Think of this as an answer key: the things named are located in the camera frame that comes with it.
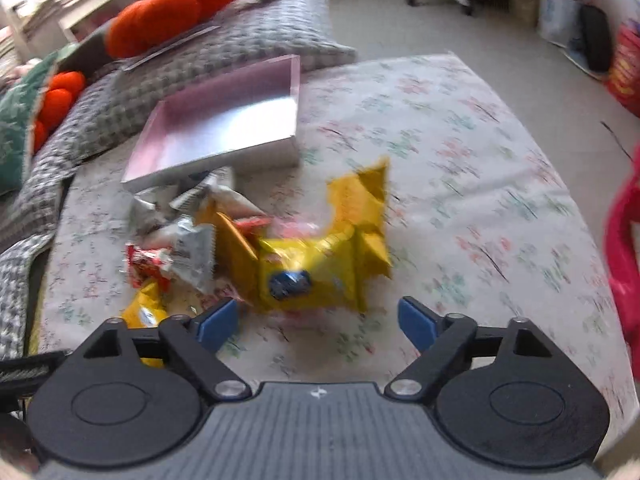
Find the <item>open box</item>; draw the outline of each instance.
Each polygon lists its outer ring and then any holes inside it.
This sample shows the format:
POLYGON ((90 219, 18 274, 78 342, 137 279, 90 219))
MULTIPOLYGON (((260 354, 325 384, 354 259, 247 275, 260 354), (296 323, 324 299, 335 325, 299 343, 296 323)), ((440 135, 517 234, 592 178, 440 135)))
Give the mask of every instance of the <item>open box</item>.
POLYGON ((300 58, 282 56, 189 86, 158 103, 122 185, 174 184, 222 166, 237 173, 294 166, 300 58))

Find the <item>gray tile floor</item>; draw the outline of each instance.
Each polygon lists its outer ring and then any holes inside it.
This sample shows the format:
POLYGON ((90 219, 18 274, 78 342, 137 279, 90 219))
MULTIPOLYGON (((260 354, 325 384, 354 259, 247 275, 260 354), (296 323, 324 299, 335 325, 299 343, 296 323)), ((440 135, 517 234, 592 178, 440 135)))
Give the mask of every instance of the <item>gray tile floor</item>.
POLYGON ((533 29, 506 13, 458 6, 409 7, 403 0, 332 0, 338 41, 360 59, 452 51, 484 78, 536 139, 577 202, 596 242, 630 163, 600 121, 632 153, 640 119, 533 29))

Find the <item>floral tablecloth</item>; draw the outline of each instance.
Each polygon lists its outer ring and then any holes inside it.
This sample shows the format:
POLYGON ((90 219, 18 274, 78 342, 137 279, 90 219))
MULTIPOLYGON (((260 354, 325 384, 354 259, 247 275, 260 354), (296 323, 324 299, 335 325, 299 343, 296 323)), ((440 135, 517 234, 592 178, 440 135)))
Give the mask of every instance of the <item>floral tablecloth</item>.
MULTIPOLYGON (((412 295, 480 324, 531 318, 609 403, 604 447, 638 412, 626 347, 596 246, 529 133, 457 57, 331 68, 301 90, 302 163, 240 179, 278 216, 327 224, 326 181, 391 157, 387 238, 393 279, 370 284, 370 314, 298 320, 248 313, 221 359, 253 386, 265 380, 385 384, 417 352, 398 329, 412 295)), ((135 139, 83 166, 68 194, 40 313, 40 350, 74 348, 134 295, 122 272, 130 196, 119 184, 135 139)), ((213 298, 174 292, 172 309, 213 298)))

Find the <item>green fabric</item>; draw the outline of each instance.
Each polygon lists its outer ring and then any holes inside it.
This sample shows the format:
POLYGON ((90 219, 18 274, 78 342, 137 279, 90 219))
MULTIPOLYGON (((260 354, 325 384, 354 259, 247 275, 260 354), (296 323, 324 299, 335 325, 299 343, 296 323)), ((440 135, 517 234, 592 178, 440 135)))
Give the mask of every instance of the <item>green fabric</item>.
POLYGON ((20 189, 31 169, 33 125, 58 53, 49 54, 0 101, 0 195, 20 189))

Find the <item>gray ribbed plate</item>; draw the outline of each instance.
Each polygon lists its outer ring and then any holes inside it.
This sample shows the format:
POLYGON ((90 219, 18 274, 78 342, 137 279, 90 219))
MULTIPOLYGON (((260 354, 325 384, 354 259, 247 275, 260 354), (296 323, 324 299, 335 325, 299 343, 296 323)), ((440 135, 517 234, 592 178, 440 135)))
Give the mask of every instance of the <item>gray ribbed plate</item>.
MULTIPOLYGON (((535 475, 600 478, 581 465, 535 475)), ((267 383, 254 399, 222 404, 185 446, 119 472, 50 463, 38 480, 514 480, 531 479, 451 447, 415 404, 382 397, 374 384, 267 383)))

